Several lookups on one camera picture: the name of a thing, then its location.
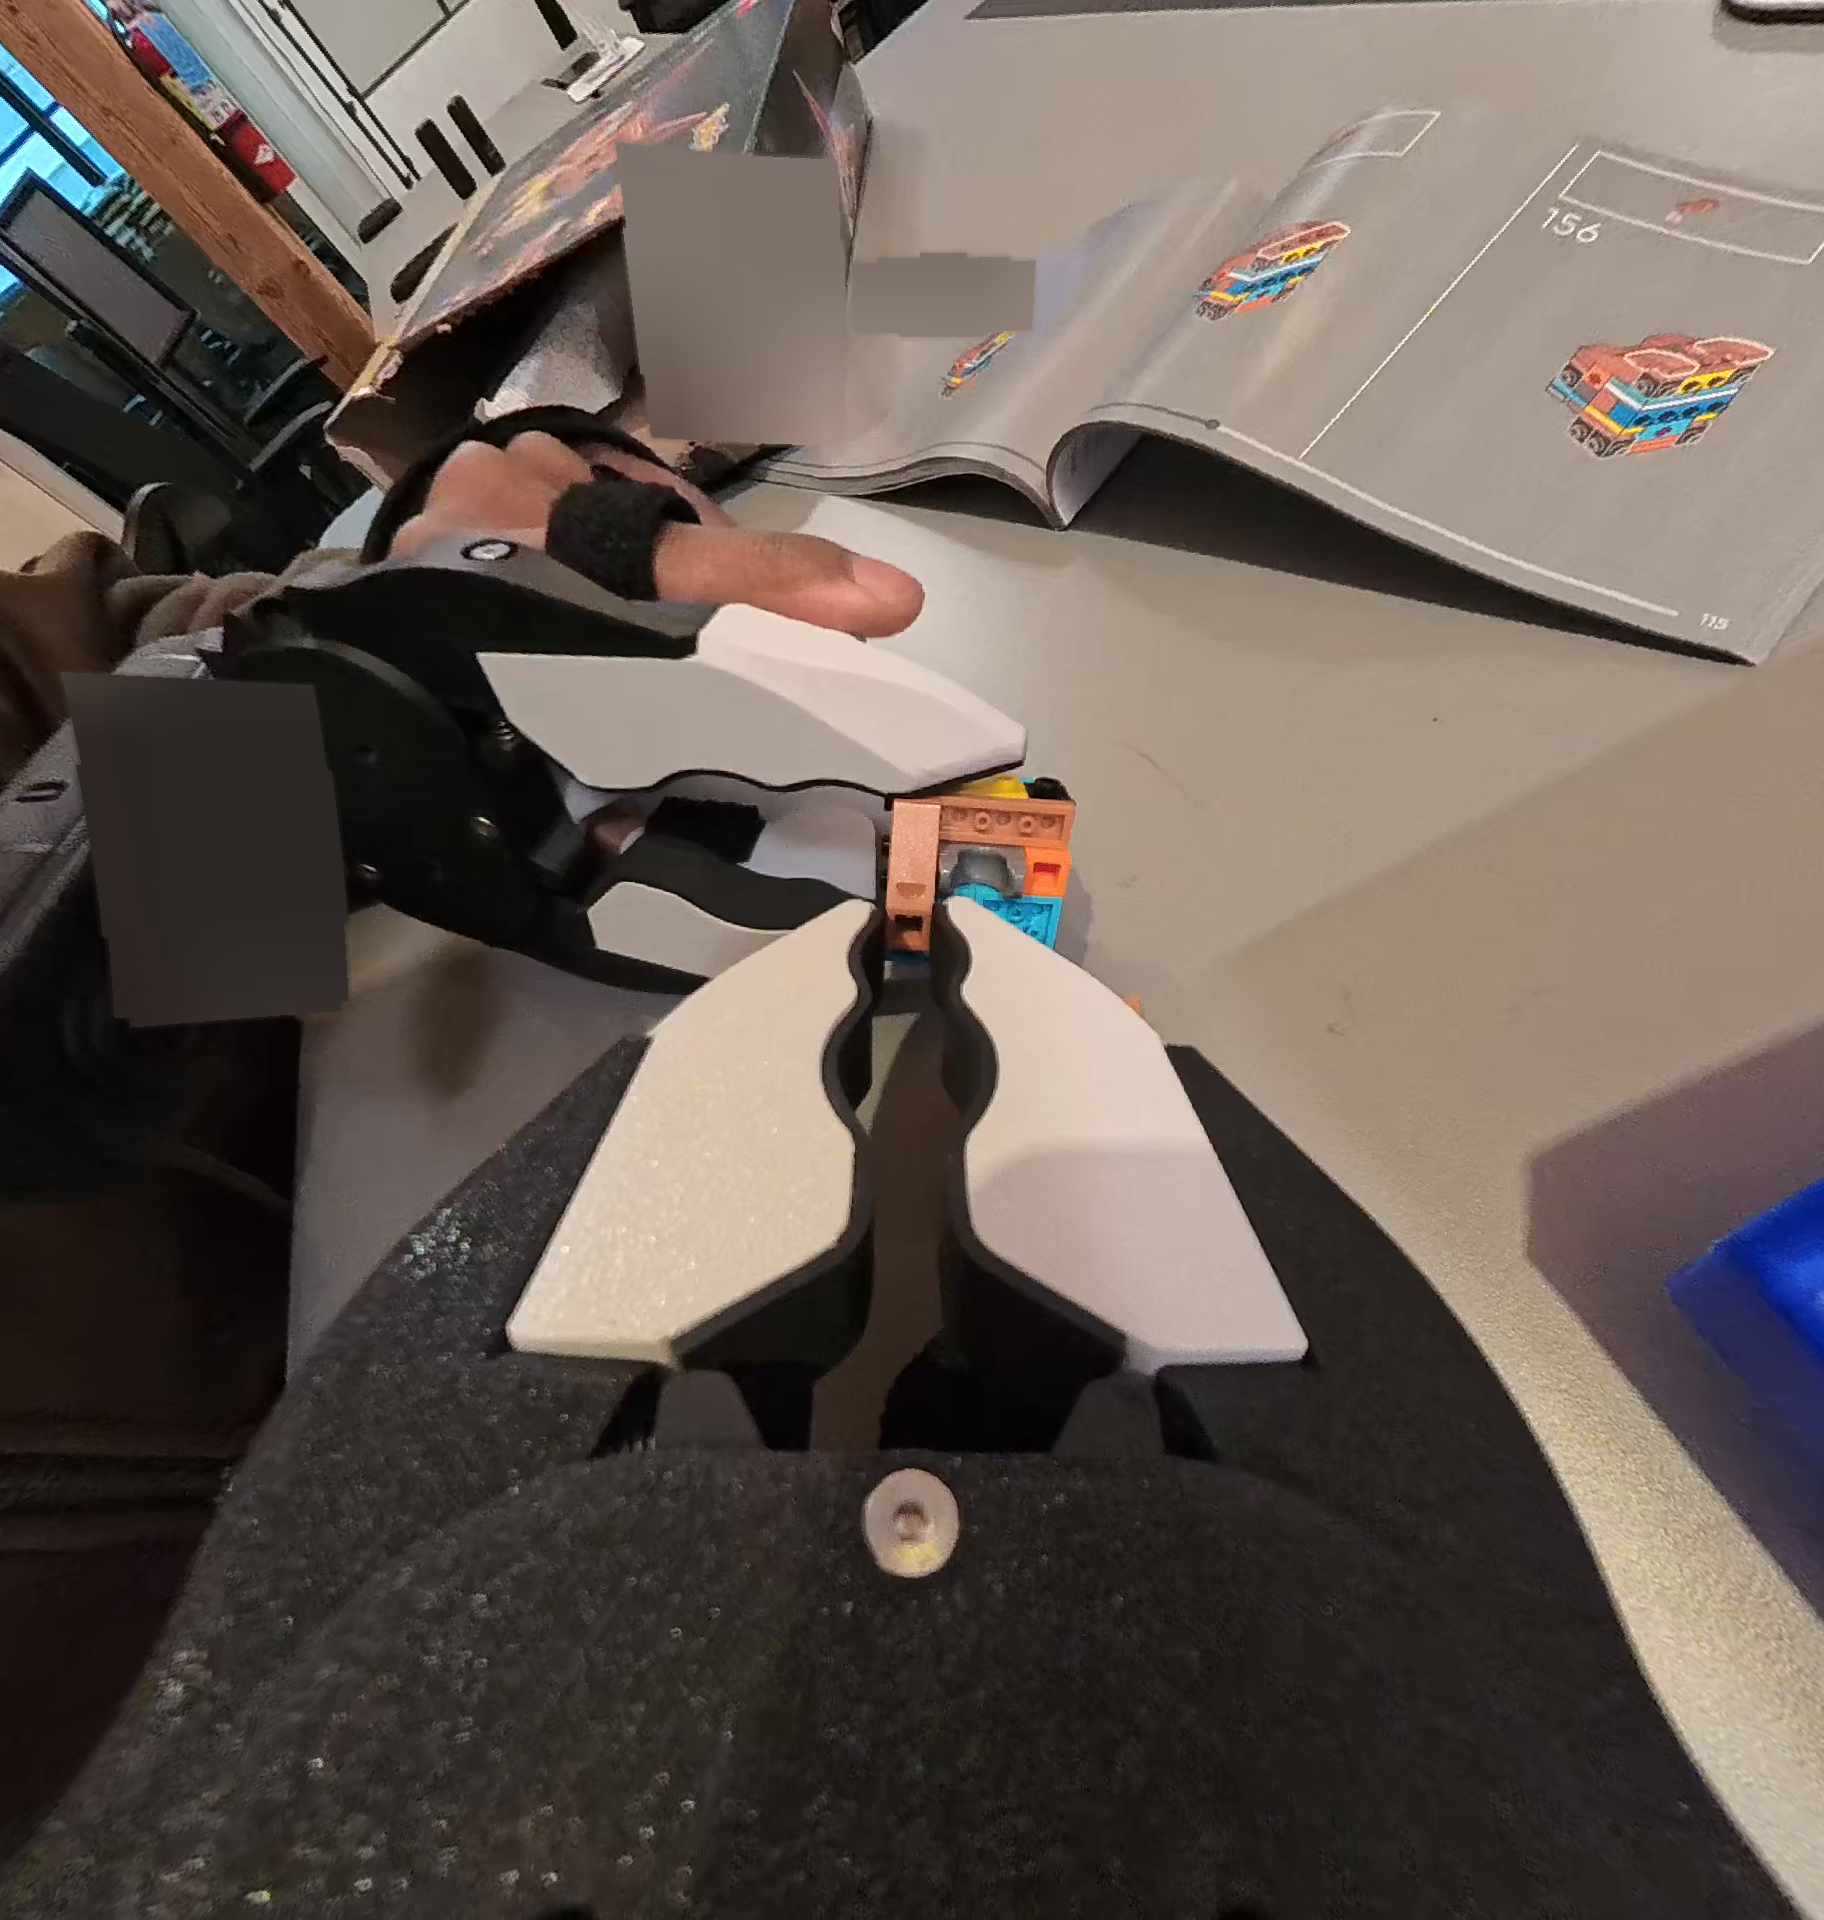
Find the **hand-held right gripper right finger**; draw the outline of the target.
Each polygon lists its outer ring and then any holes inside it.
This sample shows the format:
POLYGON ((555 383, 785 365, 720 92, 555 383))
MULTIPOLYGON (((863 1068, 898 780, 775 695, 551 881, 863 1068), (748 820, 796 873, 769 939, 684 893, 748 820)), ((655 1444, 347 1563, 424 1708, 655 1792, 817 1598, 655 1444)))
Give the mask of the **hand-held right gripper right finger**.
POLYGON ((933 1009, 964 1135, 950 1327, 1008 1378, 1309 1357, 1156 1030, 975 901, 933 923, 933 1009))

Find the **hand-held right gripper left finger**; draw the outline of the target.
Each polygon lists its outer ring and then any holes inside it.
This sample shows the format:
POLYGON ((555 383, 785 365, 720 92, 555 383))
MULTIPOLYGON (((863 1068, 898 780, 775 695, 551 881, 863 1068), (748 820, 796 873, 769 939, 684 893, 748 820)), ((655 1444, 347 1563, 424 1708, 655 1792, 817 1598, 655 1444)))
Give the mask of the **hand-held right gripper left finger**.
POLYGON ((519 1296, 523 1357, 824 1374, 871 1296, 876 907, 740 960, 651 1033, 519 1296))

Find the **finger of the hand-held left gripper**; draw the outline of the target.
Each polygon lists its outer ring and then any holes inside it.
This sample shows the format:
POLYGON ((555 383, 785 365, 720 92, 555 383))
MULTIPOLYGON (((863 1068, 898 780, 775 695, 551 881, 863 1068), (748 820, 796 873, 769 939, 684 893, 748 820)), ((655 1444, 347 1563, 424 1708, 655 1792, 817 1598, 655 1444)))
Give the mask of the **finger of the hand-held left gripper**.
POLYGON ((595 946, 688 979, 877 895, 877 820, 853 803, 608 803, 586 846, 595 946))
POLYGON ((681 659, 481 653, 505 721, 568 775, 644 791, 722 775, 769 791, 923 794, 1013 768, 1022 723, 958 682, 772 610, 714 610, 681 659))

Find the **multicoloured toy brick model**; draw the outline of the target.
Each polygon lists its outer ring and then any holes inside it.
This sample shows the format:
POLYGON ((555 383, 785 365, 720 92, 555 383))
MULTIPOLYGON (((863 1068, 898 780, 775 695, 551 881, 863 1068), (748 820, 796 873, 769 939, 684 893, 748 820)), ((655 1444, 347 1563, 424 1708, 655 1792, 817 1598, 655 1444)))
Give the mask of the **multicoloured toy brick model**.
POLYGON ((1053 948, 1073 822, 1070 791, 1044 775, 990 775, 890 803, 877 852, 886 969, 928 969, 939 904, 954 895, 1053 948))

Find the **person's left forearm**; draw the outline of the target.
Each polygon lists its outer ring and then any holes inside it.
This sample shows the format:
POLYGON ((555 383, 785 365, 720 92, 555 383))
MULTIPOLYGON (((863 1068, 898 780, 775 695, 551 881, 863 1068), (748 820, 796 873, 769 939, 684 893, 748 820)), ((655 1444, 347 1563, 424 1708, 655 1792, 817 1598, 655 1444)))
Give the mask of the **person's left forearm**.
POLYGON ((108 537, 71 534, 0 569, 0 788, 69 718, 64 673, 112 673, 134 648, 219 627, 254 594, 299 584, 352 549, 307 549, 283 574, 142 574, 108 537))

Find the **grey desk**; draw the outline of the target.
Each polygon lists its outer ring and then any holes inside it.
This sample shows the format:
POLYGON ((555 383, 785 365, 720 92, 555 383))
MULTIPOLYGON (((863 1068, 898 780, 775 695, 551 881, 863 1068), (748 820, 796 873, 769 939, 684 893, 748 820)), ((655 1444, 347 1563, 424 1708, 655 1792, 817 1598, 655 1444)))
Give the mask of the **grey desk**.
MULTIPOLYGON (((1714 4, 971 9, 865 63, 877 251, 1033 254, 1194 168, 1273 190, 1420 83, 1824 190, 1824 27, 1714 4)), ((1824 1171, 1824 585, 1761 668, 1658 653, 1164 443, 1066 534, 998 487, 735 507, 923 581, 898 651, 1077 794, 1088 969, 1472 1331, 1677 1733, 1824 1917, 1824 1485, 1661 1299, 1824 1171)), ((649 1009, 366 926, 303 1035, 293 1362, 649 1009)))

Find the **person's left hand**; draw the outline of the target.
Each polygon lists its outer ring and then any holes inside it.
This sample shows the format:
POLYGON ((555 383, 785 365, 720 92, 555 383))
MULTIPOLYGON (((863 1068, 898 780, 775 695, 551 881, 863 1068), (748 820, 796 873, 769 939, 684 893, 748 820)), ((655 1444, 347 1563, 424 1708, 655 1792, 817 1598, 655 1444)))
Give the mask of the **person's left hand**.
POLYGON ((389 558, 455 537, 546 552, 624 602, 745 605, 858 638, 895 635, 923 608, 923 585, 895 565, 740 526, 630 443, 466 442, 372 523, 389 558))

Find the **printed cardboard toy box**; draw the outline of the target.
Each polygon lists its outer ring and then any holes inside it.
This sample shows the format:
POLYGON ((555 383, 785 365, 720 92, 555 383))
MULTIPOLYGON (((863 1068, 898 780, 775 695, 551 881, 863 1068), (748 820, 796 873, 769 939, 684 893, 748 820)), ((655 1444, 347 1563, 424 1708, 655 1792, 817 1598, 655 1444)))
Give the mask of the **printed cardboard toy box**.
POLYGON ((670 142, 695 156, 830 160, 850 251, 871 116, 830 4, 722 4, 563 128, 508 160, 438 246, 397 323, 326 422, 355 467, 397 474, 467 419, 550 402, 534 356, 578 311, 589 344, 555 376, 563 402, 599 413, 632 376, 617 151, 670 142))

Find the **black monitor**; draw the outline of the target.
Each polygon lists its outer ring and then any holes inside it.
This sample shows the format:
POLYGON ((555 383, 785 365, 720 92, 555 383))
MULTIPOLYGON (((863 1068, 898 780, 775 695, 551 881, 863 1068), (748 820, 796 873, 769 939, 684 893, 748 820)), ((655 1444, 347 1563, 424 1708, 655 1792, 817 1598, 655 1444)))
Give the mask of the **black monitor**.
POLYGON ((195 323, 190 302, 37 175, 0 203, 0 262, 156 370, 174 365, 195 323))

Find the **white cabinet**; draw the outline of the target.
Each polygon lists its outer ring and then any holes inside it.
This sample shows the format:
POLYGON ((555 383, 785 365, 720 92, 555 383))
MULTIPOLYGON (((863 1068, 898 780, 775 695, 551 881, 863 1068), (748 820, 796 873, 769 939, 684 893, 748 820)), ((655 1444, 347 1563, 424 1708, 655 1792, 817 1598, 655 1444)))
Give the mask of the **white cabinet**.
POLYGON ((157 4, 370 307, 433 238, 496 286, 612 221, 614 147, 732 142, 775 4, 157 4))

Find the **red fire extinguisher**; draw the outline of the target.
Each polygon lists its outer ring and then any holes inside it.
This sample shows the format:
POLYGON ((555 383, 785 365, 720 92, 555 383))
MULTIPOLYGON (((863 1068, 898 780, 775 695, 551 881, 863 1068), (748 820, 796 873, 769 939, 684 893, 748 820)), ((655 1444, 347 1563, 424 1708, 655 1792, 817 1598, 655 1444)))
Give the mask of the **red fire extinguisher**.
POLYGON ((247 185, 254 185, 263 200, 289 196, 299 176, 277 151, 277 147, 246 116, 246 109, 240 109, 230 92, 219 92, 215 100, 215 111, 219 116, 215 120, 215 134, 242 179, 247 179, 247 185))

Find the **person's brown jacket torso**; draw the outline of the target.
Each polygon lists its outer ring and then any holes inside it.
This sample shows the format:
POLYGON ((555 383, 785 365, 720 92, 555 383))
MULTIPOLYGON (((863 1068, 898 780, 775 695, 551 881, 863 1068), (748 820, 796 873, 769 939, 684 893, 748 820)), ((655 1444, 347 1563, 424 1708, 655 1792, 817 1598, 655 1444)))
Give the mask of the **person's brown jacket torso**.
POLYGON ((284 1380, 300 1028, 226 1033, 174 1144, 0 1196, 0 1872, 128 1704, 284 1380))

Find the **blue plastic bin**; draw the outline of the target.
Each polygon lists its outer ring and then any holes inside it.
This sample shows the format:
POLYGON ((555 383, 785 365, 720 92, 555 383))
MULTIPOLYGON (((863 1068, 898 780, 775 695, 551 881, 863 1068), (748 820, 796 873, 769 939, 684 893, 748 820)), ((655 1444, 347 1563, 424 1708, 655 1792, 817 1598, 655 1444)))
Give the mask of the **blue plastic bin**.
POLYGON ((1664 1292, 1824 1480, 1824 1177, 1674 1268, 1664 1292))

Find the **open instruction booklet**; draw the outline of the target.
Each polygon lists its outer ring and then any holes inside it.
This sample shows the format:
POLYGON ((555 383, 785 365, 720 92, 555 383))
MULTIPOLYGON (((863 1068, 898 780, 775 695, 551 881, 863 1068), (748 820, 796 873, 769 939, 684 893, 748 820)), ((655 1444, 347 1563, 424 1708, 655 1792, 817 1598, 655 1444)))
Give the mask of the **open instruction booklet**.
POLYGON ((978 474, 1066 526, 1140 442, 1768 661, 1824 584, 1824 190, 1380 109, 1276 192, 1185 179, 1044 251, 1030 329, 863 335, 845 442, 766 474, 978 474))

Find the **wooden post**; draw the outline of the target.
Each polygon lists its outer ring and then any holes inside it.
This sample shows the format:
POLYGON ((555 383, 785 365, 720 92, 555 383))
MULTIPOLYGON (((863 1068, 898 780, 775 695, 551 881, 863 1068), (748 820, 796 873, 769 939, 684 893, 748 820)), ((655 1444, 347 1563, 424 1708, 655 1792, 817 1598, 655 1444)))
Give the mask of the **wooden post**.
POLYGON ((0 4, 0 43, 335 387, 366 370, 374 329, 323 262, 261 204, 82 4, 0 4))

